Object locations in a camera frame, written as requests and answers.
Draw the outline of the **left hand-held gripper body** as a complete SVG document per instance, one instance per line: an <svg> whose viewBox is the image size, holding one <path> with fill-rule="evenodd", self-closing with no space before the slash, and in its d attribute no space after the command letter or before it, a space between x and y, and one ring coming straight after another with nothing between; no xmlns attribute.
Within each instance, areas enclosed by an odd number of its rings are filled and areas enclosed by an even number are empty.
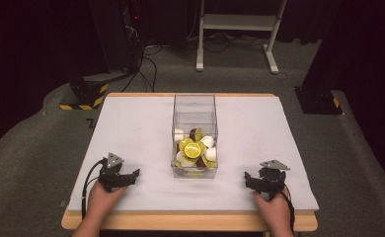
<svg viewBox="0 0 385 237"><path fill-rule="evenodd" d="M112 193L117 188L127 187L130 185L130 176L121 175L119 173L122 167L123 159L110 153L107 158L103 159L103 167L100 170L99 183L103 185L105 190Z"/></svg>

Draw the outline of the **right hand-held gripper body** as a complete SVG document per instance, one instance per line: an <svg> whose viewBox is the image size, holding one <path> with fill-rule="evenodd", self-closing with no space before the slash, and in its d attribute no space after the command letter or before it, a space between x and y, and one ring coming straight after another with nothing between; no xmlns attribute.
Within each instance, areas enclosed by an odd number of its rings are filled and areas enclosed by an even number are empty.
<svg viewBox="0 0 385 237"><path fill-rule="evenodd" d="M281 192L285 187L286 171L290 168L278 160L269 160L261 163L259 170L260 183L258 191L267 193L270 199Z"/></svg>

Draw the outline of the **person's left hand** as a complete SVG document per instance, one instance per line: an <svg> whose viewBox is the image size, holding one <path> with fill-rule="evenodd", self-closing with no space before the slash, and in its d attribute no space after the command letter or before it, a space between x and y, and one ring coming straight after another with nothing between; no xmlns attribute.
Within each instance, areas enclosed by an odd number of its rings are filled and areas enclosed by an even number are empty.
<svg viewBox="0 0 385 237"><path fill-rule="evenodd" d="M113 192L108 192L101 183L96 182L89 193L85 218L104 220L122 198L125 191L126 187L122 187Z"/></svg>

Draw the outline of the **person's right hand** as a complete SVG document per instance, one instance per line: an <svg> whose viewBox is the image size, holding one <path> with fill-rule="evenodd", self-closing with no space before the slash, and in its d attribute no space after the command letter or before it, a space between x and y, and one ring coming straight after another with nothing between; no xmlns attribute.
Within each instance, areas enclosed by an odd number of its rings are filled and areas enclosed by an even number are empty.
<svg viewBox="0 0 385 237"><path fill-rule="evenodd" d="M260 215L268 225L269 230L280 228L288 228L291 230L291 214L288 206L287 189L284 189L281 193L276 194L270 201L263 199L262 196L256 191L253 191L252 195L256 205L258 206Z"/></svg>

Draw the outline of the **white table mat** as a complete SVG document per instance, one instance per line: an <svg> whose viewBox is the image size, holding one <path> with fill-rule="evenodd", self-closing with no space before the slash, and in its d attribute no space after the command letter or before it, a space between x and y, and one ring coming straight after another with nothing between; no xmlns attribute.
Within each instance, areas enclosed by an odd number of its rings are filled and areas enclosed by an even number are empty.
<svg viewBox="0 0 385 237"><path fill-rule="evenodd" d="M218 169L212 179L177 179L171 169L171 96L108 96L75 183L69 209L81 207L82 189L93 165L109 153L123 158L122 172L140 172L119 210L252 210L244 175L256 176L263 162L288 166L286 185L298 210L319 205L275 96L220 96L216 100Z"/></svg>

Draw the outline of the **pile of coffee capsules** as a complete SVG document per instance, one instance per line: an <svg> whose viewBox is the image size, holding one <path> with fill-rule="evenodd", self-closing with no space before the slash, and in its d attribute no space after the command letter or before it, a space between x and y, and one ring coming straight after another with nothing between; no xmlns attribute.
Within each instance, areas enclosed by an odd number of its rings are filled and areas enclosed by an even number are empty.
<svg viewBox="0 0 385 237"><path fill-rule="evenodd" d="M174 128L171 167L175 178L213 179L218 169L217 131Z"/></svg>

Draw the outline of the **wooden table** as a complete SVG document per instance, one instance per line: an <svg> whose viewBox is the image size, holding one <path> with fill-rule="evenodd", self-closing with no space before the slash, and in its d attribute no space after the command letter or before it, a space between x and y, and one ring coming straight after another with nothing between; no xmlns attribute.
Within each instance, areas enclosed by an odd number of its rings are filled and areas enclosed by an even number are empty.
<svg viewBox="0 0 385 237"><path fill-rule="evenodd" d="M171 93L111 93L108 96L171 96ZM226 94L216 96L273 96L270 94ZM99 172L93 165L92 173ZM297 232L314 231L318 227L315 215L316 210L298 210L295 208L294 229ZM81 221L81 207L71 210L67 206L61 225L65 229L74 229ZM115 210L104 223L106 229L119 230L189 230L189 231L264 231L266 225L261 220L255 205L252 210L244 211L196 211L196 210L152 210L152 211L127 211Z"/></svg>

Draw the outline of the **black yellow striped stand base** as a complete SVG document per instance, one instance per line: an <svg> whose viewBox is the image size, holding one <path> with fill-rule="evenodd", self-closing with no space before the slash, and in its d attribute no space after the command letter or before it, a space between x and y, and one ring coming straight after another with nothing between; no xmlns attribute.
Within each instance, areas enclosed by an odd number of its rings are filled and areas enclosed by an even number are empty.
<svg viewBox="0 0 385 237"><path fill-rule="evenodd" d="M84 79L71 81L59 107L64 111L95 110L104 100L108 87L109 84L104 82L87 82Z"/></svg>

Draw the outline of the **clear plastic box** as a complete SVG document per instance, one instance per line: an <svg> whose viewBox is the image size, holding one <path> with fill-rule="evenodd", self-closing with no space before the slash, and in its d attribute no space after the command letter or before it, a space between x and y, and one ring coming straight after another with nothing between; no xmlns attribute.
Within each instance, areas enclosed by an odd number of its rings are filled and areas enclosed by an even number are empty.
<svg viewBox="0 0 385 237"><path fill-rule="evenodd" d="M217 131L218 138L215 96L213 94L176 94L173 107L172 141L174 128L189 130L198 126Z"/></svg>

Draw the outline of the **dark equipment rack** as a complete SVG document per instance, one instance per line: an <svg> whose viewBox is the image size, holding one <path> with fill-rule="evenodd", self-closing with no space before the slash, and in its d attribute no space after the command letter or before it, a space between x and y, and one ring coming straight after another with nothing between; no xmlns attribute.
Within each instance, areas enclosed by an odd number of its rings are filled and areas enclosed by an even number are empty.
<svg viewBox="0 0 385 237"><path fill-rule="evenodd" d="M141 0L89 0L109 71L127 73L139 58L144 35Z"/></svg>

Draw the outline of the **white metal stand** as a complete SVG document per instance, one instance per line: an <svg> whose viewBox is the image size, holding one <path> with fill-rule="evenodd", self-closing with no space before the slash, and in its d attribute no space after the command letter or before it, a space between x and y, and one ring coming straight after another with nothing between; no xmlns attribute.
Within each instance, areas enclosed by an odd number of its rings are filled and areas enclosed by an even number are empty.
<svg viewBox="0 0 385 237"><path fill-rule="evenodd" d="M270 32L269 42L263 45L264 54L267 58L269 69L272 74L278 74L279 69L275 62L272 48L282 20L287 0L279 0L279 7L275 15L228 15L207 14L204 10L205 0L199 4L199 28L198 44L195 69L202 71L204 68L203 33L205 30L227 30L227 31L254 31Z"/></svg>

